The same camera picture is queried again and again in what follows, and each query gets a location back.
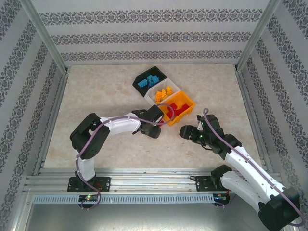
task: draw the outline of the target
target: beige floor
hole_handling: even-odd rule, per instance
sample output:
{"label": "beige floor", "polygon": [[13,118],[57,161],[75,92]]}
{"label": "beige floor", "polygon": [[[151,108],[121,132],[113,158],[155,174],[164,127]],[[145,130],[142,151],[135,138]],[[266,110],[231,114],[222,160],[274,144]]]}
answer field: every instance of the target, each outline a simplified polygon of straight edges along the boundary
{"label": "beige floor", "polygon": [[[75,167],[76,151],[69,135],[89,114],[119,116],[150,106],[135,90],[135,77],[152,65],[73,66],[66,85],[44,167]],[[158,139],[141,133],[108,138],[95,157],[96,167],[215,168],[225,164],[218,155],[182,139],[183,125],[197,126],[196,115],[208,107],[225,133],[233,134],[260,163],[235,72],[231,64],[158,65],[196,106],[178,124],[163,125]]]}

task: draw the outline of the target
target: wall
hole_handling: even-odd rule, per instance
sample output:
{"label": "wall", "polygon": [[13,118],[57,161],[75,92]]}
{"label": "wall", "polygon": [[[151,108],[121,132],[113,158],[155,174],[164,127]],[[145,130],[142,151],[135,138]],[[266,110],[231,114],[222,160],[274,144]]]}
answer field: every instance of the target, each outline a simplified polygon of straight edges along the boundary
{"label": "wall", "polygon": [[34,0],[68,66],[235,64],[269,0]]}
{"label": "wall", "polygon": [[300,192],[308,220],[307,47],[308,0],[282,0],[243,76],[272,167]]}
{"label": "wall", "polygon": [[0,0],[0,231],[33,173],[62,74],[17,0]]}

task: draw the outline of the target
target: purple cable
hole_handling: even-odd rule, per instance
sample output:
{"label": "purple cable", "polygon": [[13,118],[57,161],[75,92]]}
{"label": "purple cable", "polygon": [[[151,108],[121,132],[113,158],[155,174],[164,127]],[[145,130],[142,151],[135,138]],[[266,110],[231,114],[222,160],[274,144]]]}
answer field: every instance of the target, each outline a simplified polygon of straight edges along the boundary
{"label": "purple cable", "polygon": [[[87,147],[89,146],[90,142],[92,141],[92,139],[94,138],[95,134],[99,131],[99,129],[101,129],[102,126],[104,126],[105,124],[107,123],[110,123],[111,121],[114,121],[114,120],[117,120],[117,119],[136,119],[136,120],[139,120],[139,121],[143,121],[143,122],[146,122],[146,123],[149,123],[149,124],[154,124],[154,125],[163,125],[163,124],[167,124],[169,122],[171,122],[174,118],[174,110],[173,108],[169,105],[169,104],[166,104],[166,103],[161,103],[161,104],[158,104],[157,106],[161,106],[161,105],[165,105],[167,107],[169,107],[172,111],[172,117],[170,120],[166,121],[166,122],[163,122],[163,123],[155,123],[155,122],[152,122],[152,121],[149,121],[149,120],[146,120],[146,119],[141,119],[141,118],[138,118],[138,117],[131,117],[131,116],[118,116],[118,117],[114,117],[114,118],[110,118],[109,120],[106,120],[104,122],[102,122],[96,129],[95,131],[92,133],[91,137],[89,138],[89,140],[87,141],[87,143],[85,144],[85,146],[83,147],[83,149],[80,151],[80,153],[76,156],[76,160],[75,160],[75,164],[76,164],[76,170],[77,170],[77,174],[79,175],[80,179],[90,188],[92,188],[94,191],[97,192],[98,194],[98,201],[95,205],[93,205],[92,207],[90,208],[87,208],[87,210],[91,210],[91,209],[94,209],[96,206],[98,206],[98,204],[101,202],[101,199],[102,199],[102,195],[101,195],[101,192],[95,188],[94,186],[90,185],[84,178],[83,176],[81,175],[80,173],[80,168],[79,168],[79,164],[78,164],[78,159],[81,157],[81,155],[85,152],[85,150],[87,149]],[[84,207],[82,206],[83,203],[85,201],[82,201],[81,202],[81,209],[84,209]]]}
{"label": "purple cable", "polygon": [[290,201],[290,199],[288,197],[286,197],[286,195],[283,194],[283,192],[281,192],[276,186],[275,184],[273,184],[270,179],[268,179],[261,171],[260,169],[254,165],[253,163],[251,163],[251,161],[249,161],[249,159],[241,154],[239,151],[237,151],[235,148],[233,148],[228,142],[226,142],[223,138],[221,138],[217,132],[215,132],[215,130],[213,129],[213,127],[211,126],[210,122],[208,121],[207,117],[206,117],[206,114],[208,113],[208,108],[205,108],[203,110],[203,115],[204,115],[204,119],[207,123],[207,125],[210,127],[210,129],[212,130],[212,132],[217,136],[218,139],[220,139],[225,145],[227,145],[229,148],[231,148],[232,150],[234,150],[240,157],[242,157],[245,161],[247,161],[248,163],[250,163],[250,165],[266,180],[266,182],[272,187],[274,188],[294,209],[295,211],[299,214],[299,216],[302,218],[302,222],[300,224],[293,224],[293,223],[290,223],[289,225],[291,226],[296,226],[296,227],[300,227],[300,226],[303,226],[305,225],[306,223],[306,219],[303,215],[303,213],[296,207],[296,205],[294,205],[292,203],[292,201]]}

